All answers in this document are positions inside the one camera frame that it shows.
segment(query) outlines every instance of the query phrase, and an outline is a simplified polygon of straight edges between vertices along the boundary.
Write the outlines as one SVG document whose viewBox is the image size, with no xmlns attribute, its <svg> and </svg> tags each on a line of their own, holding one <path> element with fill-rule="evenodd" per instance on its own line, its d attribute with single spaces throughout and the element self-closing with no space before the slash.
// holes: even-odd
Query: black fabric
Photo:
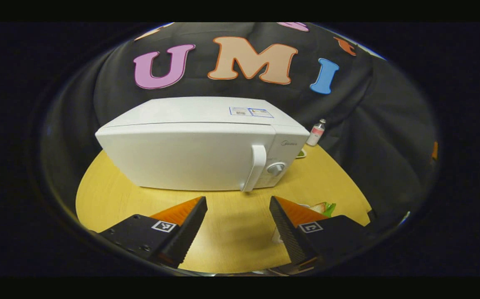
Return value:
<svg viewBox="0 0 480 299">
<path fill-rule="evenodd" d="M 437 139 L 425 98 L 389 62 L 357 46 L 352 56 L 334 39 L 345 38 L 307 25 L 310 32 L 277 23 L 174 23 L 107 51 L 68 82 L 46 118 L 42 159 L 53 191 L 75 212 L 79 182 L 101 150 L 94 133 L 127 110 L 154 98 L 230 96 L 267 100 L 307 129 L 327 119 L 319 144 L 356 182 L 378 217 L 418 204 L 432 174 L 430 157 Z M 236 79 L 209 79 L 219 53 L 213 39 L 221 36 L 246 38 L 258 53 L 276 43 L 298 49 L 289 71 L 291 83 L 261 81 L 265 67 L 246 79 L 237 64 Z M 136 57 L 159 51 L 152 73 L 164 76 L 171 62 L 166 51 L 182 44 L 196 45 L 188 52 L 182 79 L 153 90 L 135 84 Z M 319 58 L 339 66 L 329 95 L 310 89 L 319 74 Z"/>
</svg>

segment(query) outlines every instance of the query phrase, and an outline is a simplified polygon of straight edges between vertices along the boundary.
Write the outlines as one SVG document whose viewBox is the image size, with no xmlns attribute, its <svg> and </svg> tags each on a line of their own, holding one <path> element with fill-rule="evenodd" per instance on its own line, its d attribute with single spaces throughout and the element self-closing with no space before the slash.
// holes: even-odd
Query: white microwave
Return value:
<svg viewBox="0 0 480 299">
<path fill-rule="evenodd" d="M 265 100 L 149 100 L 103 125 L 99 144 L 141 187 L 251 191 L 273 187 L 310 133 Z"/>
</svg>

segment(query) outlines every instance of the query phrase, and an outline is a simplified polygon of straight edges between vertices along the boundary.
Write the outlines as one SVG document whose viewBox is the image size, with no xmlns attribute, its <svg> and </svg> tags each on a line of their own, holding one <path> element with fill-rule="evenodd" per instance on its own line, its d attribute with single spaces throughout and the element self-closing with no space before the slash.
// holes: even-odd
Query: small bottle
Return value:
<svg viewBox="0 0 480 299">
<path fill-rule="evenodd" d="M 317 123 L 313 128 L 312 131 L 310 132 L 310 137 L 308 140 L 306 140 L 306 144 L 309 146 L 315 146 L 318 144 L 319 138 L 321 138 L 321 135 L 323 135 L 323 132 L 325 132 L 325 121 L 324 119 L 321 119 L 319 123 Z"/>
</svg>

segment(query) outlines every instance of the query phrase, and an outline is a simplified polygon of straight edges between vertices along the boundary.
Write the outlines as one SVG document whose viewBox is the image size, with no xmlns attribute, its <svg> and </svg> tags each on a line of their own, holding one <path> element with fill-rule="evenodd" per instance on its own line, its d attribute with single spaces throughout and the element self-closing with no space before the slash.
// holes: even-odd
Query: letter m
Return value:
<svg viewBox="0 0 480 299">
<path fill-rule="evenodd" d="M 260 75 L 262 81 L 276 84 L 291 83 L 288 73 L 291 59 L 298 53 L 297 49 L 287 45 L 273 44 L 259 54 L 251 43 L 242 37 L 217 37 L 214 42 L 219 44 L 219 55 L 216 68 L 208 73 L 208 78 L 236 79 L 238 73 L 233 70 L 234 61 L 236 61 L 247 79 L 255 77 L 267 65 L 266 71 Z"/>
</svg>

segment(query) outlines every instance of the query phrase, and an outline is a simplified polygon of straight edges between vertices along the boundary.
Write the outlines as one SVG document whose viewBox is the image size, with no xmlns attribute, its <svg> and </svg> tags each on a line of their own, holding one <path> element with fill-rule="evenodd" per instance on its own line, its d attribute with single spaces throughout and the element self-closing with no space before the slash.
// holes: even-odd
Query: wooden table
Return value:
<svg viewBox="0 0 480 299">
<path fill-rule="evenodd" d="M 272 242 L 276 225 L 269 211 L 272 195 L 313 206 L 336 203 L 344 214 L 367 225 L 371 206 L 340 166 L 318 145 L 305 145 L 273 188 L 240 191 L 171 191 L 138 187 L 100 152 L 82 178 L 75 201 L 80 222 L 101 232 L 133 214 L 152 215 L 198 196 L 208 211 L 179 268 L 210 273 L 240 273 L 290 262 L 284 244 Z"/>
</svg>

